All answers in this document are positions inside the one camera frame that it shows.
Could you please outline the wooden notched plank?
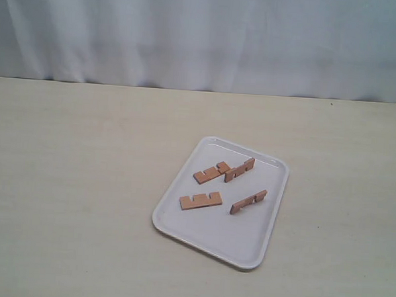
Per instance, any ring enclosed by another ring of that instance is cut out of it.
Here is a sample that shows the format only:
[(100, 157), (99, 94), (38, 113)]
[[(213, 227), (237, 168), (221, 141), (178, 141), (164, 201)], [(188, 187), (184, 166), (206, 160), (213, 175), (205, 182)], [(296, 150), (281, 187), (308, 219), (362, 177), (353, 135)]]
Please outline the wooden notched plank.
[(215, 179), (227, 171), (230, 170), (230, 166), (224, 161), (216, 164), (216, 166), (212, 166), (204, 171), (198, 171), (193, 174), (194, 179), (198, 184), (204, 184), (212, 179)]
[(222, 198), (219, 192), (211, 192), (208, 195), (197, 194), (192, 197), (183, 196), (179, 198), (179, 202), (182, 210), (192, 210), (221, 205)]
[(251, 204), (257, 204), (257, 203), (263, 201), (266, 194), (267, 194), (267, 190), (265, 189), (258, 193), (255, 193), (254, 195), (252, 195), (250, 197), (244, 198), (243, 200), (233, 203), (229, 213), (236, 214), (244, 207), (247, 207)]
[(225, 183), (228, 183), (234, 178), (237, 178), (242, 174), (244, 174), (245, 172), (248, 172), (254, 167), (254, 164), (255, 164), (255, 158), (251, 158), (245, 161), (242, 165), (231, 168), (230, 170), (226, 171), (224, 177)]

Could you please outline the white plastic tray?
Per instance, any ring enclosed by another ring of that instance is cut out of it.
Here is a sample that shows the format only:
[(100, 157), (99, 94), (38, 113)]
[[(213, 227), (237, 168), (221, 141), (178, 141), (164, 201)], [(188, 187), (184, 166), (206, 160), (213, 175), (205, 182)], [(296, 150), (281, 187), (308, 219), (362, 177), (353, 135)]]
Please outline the white plastic tray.
[[(222, 161), (238, 167), (251, 158), (254, 167), (228, 183), (217, 177), (198, 184), (193, 177)], [(238, 269), (254, 269), (264, 258), (288, 177), (288, 165), (280, 159), (215, 136), (202, 138), (155, 207), (152, 223), (168, 237)], [(233, 203), (265, 189), (263, 201), (229, 213)], [(180, 197), (211, 192), (221, 194), (221, 205), (181, 209)]]

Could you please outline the white backdrop curtain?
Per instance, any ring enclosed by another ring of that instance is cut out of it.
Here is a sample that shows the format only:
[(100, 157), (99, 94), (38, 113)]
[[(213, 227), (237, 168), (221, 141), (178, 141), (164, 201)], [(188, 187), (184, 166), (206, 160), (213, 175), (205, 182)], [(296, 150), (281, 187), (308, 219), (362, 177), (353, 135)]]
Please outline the white backdrop curtain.
[(396, 103), (396, 0), (0, 0), (0, 77)]

